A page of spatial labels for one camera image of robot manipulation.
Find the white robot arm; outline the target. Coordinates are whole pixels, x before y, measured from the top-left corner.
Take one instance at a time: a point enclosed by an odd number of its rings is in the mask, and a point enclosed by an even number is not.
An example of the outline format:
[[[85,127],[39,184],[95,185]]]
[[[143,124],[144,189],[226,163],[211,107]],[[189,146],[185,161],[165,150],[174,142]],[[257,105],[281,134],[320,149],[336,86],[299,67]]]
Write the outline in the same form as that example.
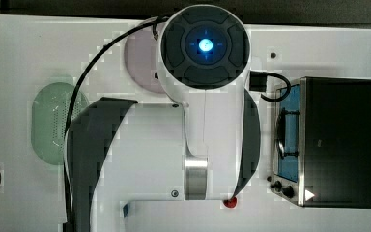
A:
[[[260,153],[250,62],[248,33],[229,11],[194,5],[166,19],[155,75],[169,102],[102,97],[67,125],[63,232],[125,232],[135,201],[235,197]]]

